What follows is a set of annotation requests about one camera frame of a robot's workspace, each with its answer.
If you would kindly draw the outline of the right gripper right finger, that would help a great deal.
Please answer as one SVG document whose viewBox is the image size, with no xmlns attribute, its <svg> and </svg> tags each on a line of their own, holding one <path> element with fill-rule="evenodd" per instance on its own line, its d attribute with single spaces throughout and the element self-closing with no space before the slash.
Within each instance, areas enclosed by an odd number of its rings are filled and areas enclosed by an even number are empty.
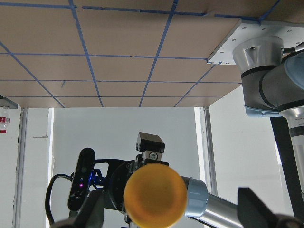
<svg viewBox="0 0 304 228">
<path fill-rule="evenodd" d="M 250 188 L 238 188 L 237 217 L 244 228 L 275 228 L 278 217 Z"/>
</svg>

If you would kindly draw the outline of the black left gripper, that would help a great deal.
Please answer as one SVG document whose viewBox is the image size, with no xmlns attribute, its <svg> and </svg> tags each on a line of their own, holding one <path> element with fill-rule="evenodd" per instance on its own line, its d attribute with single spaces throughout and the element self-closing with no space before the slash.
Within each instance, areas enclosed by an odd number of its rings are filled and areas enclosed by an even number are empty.
<svg viewBox="0 0 304 228">
<path fill-rule="evenodd" d="M 139 132 L 136 150 L 139 151 L 144 162 L 161 162 L 165 144 L 158 135 Z M 108 170 L 104 190 L 104 203 L 106 209 L 125 213 L 124 189 L 130 176 L 137 168 L 135 160 L 106 160 Z"/>
</svg>

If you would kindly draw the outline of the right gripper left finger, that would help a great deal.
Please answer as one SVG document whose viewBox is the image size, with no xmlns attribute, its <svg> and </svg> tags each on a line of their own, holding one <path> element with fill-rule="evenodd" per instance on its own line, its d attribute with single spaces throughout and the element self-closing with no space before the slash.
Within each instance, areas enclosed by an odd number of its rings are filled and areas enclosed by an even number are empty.
<svg viewBox="0 0 304 228">
<path fill-rule="evenodd" d="M 72 219 L 69 228 L 101 228 L 104 223 L 104 196 L 101 190 L 94 190 L 86 199 L 79 214 Z"/>
</svg>

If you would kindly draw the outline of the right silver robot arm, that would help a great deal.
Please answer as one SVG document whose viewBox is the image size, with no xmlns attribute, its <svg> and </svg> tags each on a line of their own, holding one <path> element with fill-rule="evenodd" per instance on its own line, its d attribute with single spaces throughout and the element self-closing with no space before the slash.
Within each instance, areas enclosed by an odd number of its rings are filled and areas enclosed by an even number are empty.
<svg viewBox="0 0 304 228">
<path fill-rule="evenodd" d="M 303 47 L 283 48 L 276 36 L 247 40 L 233 50 L 241 70 L 248 115 L 287 120 L 299 181 L 304 181 Z M 95 158 L 84 148 L 68 197 L 68 220 L 53 228 L 100 228 L 104 210 L 124 214 L 131 228 L 170 228 L 185 216 L 211 228 L 301 228 L 290 216 L 271 212 L 249 188 L 238 189 L 237 204 L 208 192 L 204 182 L 177 174 L 162 161 L 164 142 L 139 133 L 132 161 Z"/>
</svg>

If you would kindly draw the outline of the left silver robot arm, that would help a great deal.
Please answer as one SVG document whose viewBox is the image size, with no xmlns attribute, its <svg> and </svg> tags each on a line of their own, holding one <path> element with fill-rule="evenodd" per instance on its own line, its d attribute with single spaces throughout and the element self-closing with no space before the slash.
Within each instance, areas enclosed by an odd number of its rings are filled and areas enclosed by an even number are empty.
<svg viewBox="0 0 304 228">
<path fill-rule="evenodd" d="M 138 228 L 171 228 L 181 217 L 211 228 L 241 227 L 237 206 L 210 193 L 203 181 L 179 175 L 162 160 L 164 149 L 159 136 L 140 132 L 135 159 L 108 160 L 109 207 Z"/>
</svg>

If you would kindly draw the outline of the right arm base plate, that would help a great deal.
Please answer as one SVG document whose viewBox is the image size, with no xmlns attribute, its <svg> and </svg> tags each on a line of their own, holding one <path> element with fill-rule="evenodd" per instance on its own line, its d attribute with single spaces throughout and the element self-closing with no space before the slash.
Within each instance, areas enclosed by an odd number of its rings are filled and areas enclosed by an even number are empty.
<svg viewBox="0 0 304 228">
<path fill-rule="evenodd" d="M 254 38 L 280 38 L 282 48 L 294 48 L 304 41 L 304 24 L 284 21 L 261 23 L 241 19 L 208 57 L 208 64 L 235 65 L 233 50 Z"/>
</svg>

